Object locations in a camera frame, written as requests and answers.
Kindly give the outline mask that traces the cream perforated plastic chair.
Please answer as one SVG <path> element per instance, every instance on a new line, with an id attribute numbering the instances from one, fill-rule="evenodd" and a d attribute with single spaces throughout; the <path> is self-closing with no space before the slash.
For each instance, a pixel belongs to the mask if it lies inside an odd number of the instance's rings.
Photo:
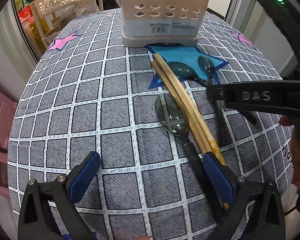
<path id="1" fill-rule="evenodd" d="M 102 0 L 35 0 L 30 7 L 42 42 L 47 48 L 68 22 L 103 10 L 103 2 Z M 40 21 L 47 16 L 52 17 L 52 29 L 45 34 Z"/>

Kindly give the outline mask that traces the dark green spoon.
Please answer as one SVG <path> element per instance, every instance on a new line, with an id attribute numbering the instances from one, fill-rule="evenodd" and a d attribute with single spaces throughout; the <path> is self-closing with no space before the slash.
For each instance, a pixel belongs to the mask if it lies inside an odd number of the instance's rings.
<path id="1" fill-rule="evenodd" d="M 174 72 L 174 74 L 178 77 L 191 81 L 197 81 L 204 87 L 210 85 L 206 80 L 200 78 L 198 74 L 187 64 L 172 61 L 168 62 L 167 65 L 170 67 L 172 72 Z"/>
<path id="2" fill-rule="evenodd" d="M 197 60 L 199 67 L 202 71 L 206 72 L 209 78 L 207 96 L 212 101 L 215 109 L 216 121 L 217 121 L 217 137 L 219 147 L 230 144 L 231 135 L 229 132 L 228 124 L 226 122 L 226 115 L 221 103 L 221 100 L 217 97 L 218 89 L 216 88 L 215 81 L 215 65 L 207 56 L 199 56 Z"/>

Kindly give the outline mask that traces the red plastic basket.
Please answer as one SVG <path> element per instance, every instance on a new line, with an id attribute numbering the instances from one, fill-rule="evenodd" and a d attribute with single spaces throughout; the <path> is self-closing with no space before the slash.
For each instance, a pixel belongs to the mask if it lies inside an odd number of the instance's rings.
<path id="1" fill-rule="evenodd" d="M 19 11 L 18 16 L 21 23 L 24 23 L 26 20 L 29 20 L 33 16 L 31 6 L 27 5 L 24 9 Z"/>

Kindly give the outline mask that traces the beige utensil holder caddy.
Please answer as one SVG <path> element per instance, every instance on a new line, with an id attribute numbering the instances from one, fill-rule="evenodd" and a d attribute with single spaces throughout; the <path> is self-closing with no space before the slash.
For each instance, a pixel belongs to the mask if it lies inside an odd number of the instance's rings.
<path id="1" fill-rule="evenodd" d="M 141 48 L 157 43 L 194 47 L 209 0 L 120 0 L 123 44 Z"/>

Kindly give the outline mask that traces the dark green spoon left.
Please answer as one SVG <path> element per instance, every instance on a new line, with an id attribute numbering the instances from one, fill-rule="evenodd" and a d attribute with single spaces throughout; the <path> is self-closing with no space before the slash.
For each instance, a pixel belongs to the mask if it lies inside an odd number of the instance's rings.
<path id="1" fill-rule="evenodd" d="M 174 74 L 178 77 L 191 81 L 197 81 L 204 87 L 210 85 L 206 80 L 200 78 L 198 74 L 187 64 L 172 61 L 168 62 L 167 65 L 170 67 L 172 72 L 174 72 Z"/>

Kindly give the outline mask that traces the grey checked tablecloth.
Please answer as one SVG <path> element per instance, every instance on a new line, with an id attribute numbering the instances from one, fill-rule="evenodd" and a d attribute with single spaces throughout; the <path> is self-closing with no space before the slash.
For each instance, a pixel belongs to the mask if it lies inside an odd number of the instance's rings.
<path id="1" fill-rule="evenodd" d="M 54 181 L 96 151 L 102 167 L 76 207 L 98 239 L 206 239 L 216 224 L 181 142 L 157 119 L 155 98 L 165 88 L 149 88 L 152 54 L 123 45 L 120 9 L 72 20 L 58 38 L 72 33 L 78 37 L 43 54 L 15 114 L 8 187 L 17 224 L 30 179 Z M 238 34 L 205 14 L 198 49 L 229 63 L 217 71 L 221 83 L 279 79 Z M 252 125 L 224 111 L 226 164 L 249 181 L 274 179 L 283 195 L 293 176 L 292 128 L 276 114 L 252 113 Z"/>

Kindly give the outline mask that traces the wooden chopstick on table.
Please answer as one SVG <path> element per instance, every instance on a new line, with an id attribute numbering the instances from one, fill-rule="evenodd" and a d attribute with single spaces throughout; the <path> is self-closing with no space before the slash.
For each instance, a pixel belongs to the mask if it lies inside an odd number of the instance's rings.
<path id="1" fill-rule="evenodd" d="M 164 86 L 175 98 L 177 104 L 185 111 L 189 120 L 190 130 L 202 154 L 212 152 L 220 163 L 225 165 L 225 160 L 217 142 L 200 114 L 198 107 L 194 104 L 173 71 L 158 53 L 153 54 L 151 65 L 164 83 Z"/>
<path id="2" fill-rule="evenodd" d="M 224 209 L 224 211 L 226 210 L 226 208 L 227 208 L 227 205 L 226 204 L 222 204 L 221 203 L 221 205 L 222 205 L 222 208 Z"/>

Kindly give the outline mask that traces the dark green spoon right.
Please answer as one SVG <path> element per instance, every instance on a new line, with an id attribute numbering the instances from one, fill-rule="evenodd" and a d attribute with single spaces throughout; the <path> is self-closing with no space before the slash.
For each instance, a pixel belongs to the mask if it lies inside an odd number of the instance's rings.
<path id="1" fill-rule="evenodd" d="M 221 103 L 221 100 L 217 97 L 218 89 L 216 88 L 215 81 L 215 65 L 207 56 L 199 56 L 197 60 L 199 67 L 202 71 L 206 72 L 209 78 L 207 96 L 212 101 L 215 109 L 216 121 L 217 121 L 217 137 L 219 147 L 230 144 L 231 135 L 229 132 L 228 124 L 226 122 L 226 115 Z"/>

